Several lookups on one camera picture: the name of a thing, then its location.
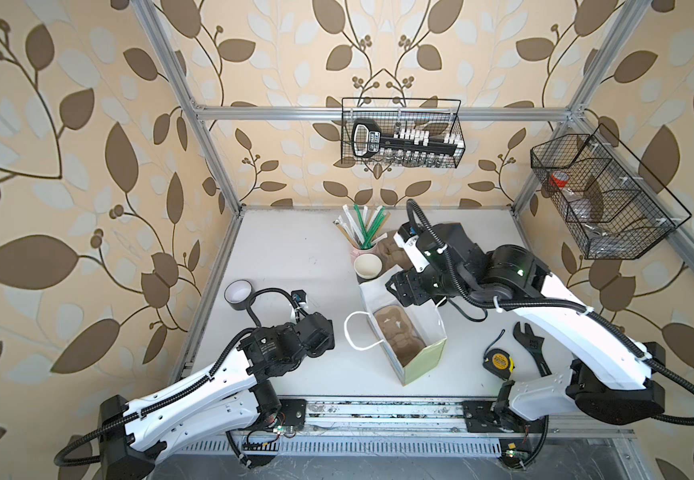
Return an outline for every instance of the bag handle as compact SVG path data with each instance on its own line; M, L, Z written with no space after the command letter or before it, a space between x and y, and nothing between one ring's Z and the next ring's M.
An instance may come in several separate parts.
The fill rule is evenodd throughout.
M357 346L357 345L355 345L355 344L352 342L352 338L351 338L350 335L349 335L349 331L347 330L347 322L349 322L349 320L352 318L353 315L356 315L356 314L358 314L358 313L362 313L363 315L367 315L367 316L369 316L369 317L371 316L371 313L369 313L369 312L360 312L360 311L359 311L359 312L352 312L352 313L350 313L350 314L347 316L347 318L344 320L344 336L347 337L347 343L349 343L350 346L351 346L352 348L354 348L355 350L358 350L358 351L361 351L361 352L362 352L362 351L364 351L364 350L369 350L369 349L374 348L374 347L375 347L376 345L378 345L379 343L382 343L382 342L384 341L384 339L381 339L381 340L379 340L379 341L376 342L376 343L372 343L372 344L369 345L369 346Z

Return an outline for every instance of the black wire mesh basket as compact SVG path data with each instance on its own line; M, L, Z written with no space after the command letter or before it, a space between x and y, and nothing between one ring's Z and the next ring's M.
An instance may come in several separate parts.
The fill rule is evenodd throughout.
M612 149L630 156L637 174ZM634 260L691 218L686 206L604 124L531 149L531 168L588 260ZM661 205L669 202L672 210Z
M342 98L342 163L456 168L466 146L461 101Z

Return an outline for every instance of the floral wallpaper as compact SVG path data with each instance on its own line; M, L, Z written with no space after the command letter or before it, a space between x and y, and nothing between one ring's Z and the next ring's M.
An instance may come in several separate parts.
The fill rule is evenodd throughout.
M616 148L620 138L634 149L653 172L633 161L646 181L657 191L666 184L688 207L693 218L683 228L694 235L694 1L651 6L587 114L616 134ZM668 367L694 383L694 274L667 242L634 261L589 261L545 192L521 219L534 252L580 299L632 338L661 343ZM666 388L668 412L694 416L694 398L657 381ZM655 475L694 480L694 427L650 419L634 427Z
M563 107L616 0L155 0L192 94L211 106L327 97Z
M230 214L161 72L123 2L0 2L0 478L91 478L177 362Z
M404 204L505 206L530 172L528 151L549 138L546 122L464 122L458 168L404 168L341 157L340 130L308 121L218 120L209 127L246 205Z

